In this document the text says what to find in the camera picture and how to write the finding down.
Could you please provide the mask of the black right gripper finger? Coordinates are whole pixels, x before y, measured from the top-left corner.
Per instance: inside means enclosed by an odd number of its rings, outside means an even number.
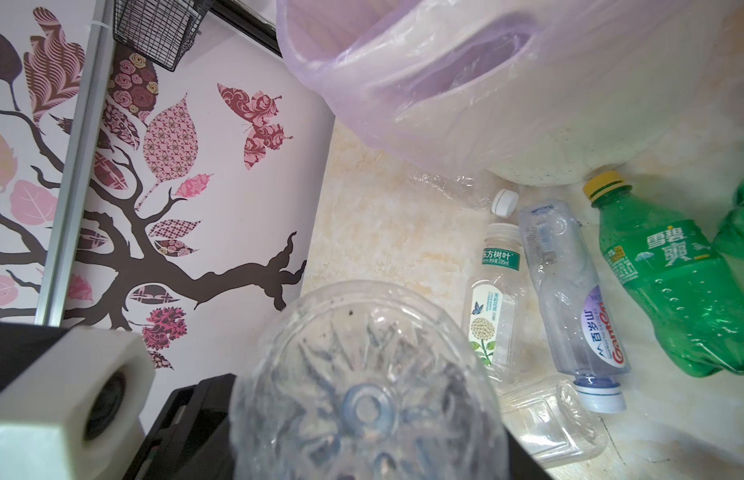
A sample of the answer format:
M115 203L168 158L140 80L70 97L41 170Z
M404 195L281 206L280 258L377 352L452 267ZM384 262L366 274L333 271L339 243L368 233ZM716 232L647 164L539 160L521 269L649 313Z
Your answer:
M229 407L235 380L225 374L174 390L123 479L233 479Z

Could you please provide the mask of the blue cap small bottle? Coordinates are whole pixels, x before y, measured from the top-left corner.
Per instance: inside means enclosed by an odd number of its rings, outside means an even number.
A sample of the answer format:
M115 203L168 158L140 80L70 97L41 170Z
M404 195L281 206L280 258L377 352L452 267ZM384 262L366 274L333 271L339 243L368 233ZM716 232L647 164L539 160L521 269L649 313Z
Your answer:
M454 320L390 283L312 291L264 328L229 410L238 479L506 479L484 364Z

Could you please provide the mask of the crushed clear plastic bottle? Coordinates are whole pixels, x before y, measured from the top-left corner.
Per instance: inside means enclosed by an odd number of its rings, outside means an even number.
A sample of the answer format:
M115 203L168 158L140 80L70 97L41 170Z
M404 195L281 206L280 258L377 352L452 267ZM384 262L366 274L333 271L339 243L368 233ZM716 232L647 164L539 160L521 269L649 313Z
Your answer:
M503 189L519 191L518 184L488 170L451 178L415 169L410 179L416 185L438 191L461 207L477 211L490 212L497 194Z

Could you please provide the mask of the white ribbed trash bin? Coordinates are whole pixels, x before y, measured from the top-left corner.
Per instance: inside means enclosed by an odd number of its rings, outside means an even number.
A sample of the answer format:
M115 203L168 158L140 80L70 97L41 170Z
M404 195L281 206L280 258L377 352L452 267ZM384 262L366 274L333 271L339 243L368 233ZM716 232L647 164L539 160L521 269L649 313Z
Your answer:
M527 44L532 66L494 115L486 168L557 186L619 166L657 140L691 101L736 1L572 3Z

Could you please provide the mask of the green white label bottle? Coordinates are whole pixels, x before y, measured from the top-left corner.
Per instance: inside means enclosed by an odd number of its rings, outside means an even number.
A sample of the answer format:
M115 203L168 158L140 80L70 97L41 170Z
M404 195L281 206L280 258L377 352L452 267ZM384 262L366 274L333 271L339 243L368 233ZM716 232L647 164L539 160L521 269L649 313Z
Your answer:
M522 244L510 223L488 226L481 258L469 281L461 326L491 378L514 380L513 343L522 299Z

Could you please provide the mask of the square clear bottle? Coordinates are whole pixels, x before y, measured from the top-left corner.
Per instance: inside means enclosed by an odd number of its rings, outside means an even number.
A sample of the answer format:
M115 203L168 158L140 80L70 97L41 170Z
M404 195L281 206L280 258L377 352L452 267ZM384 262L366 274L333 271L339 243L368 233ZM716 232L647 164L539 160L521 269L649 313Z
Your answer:
M563 376L501 393L499 405L514 439L545 469L591 460L606 449L601 419L585 408Z

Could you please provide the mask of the tall clear bottle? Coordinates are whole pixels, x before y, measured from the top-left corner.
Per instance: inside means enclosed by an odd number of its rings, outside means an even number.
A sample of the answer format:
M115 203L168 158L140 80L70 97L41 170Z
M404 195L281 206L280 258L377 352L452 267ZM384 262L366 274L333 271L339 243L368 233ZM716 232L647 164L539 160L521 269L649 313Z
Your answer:
M568 375L585 408L627 409L619 377L631 370L571 207L548 200L519 213L528 271L558 372Z

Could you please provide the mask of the green plastic bottle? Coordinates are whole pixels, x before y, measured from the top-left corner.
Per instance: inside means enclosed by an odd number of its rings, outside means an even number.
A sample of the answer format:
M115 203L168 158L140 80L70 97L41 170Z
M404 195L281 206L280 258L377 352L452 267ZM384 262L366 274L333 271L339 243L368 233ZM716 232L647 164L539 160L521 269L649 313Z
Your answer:
M744 290L724 257L684 214L637 197L616 171L586 182L599 211L599 249L684 373L744 376Z

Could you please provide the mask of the green bottle yellow cap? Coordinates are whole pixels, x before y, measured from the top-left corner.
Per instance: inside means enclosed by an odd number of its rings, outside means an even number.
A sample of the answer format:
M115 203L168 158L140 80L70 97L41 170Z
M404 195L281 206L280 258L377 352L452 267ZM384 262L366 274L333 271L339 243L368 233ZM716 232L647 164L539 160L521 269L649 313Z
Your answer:
M719 252L744 260L744 179L734 192L732 209L719 223L713 245Z

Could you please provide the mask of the aluminium rail left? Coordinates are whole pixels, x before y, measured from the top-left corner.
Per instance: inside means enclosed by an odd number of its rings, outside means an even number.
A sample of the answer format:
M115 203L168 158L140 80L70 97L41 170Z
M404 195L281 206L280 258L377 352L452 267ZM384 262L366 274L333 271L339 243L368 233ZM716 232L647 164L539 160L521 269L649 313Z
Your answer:
M115 48L113 1L95 3L34 323L61 325Z

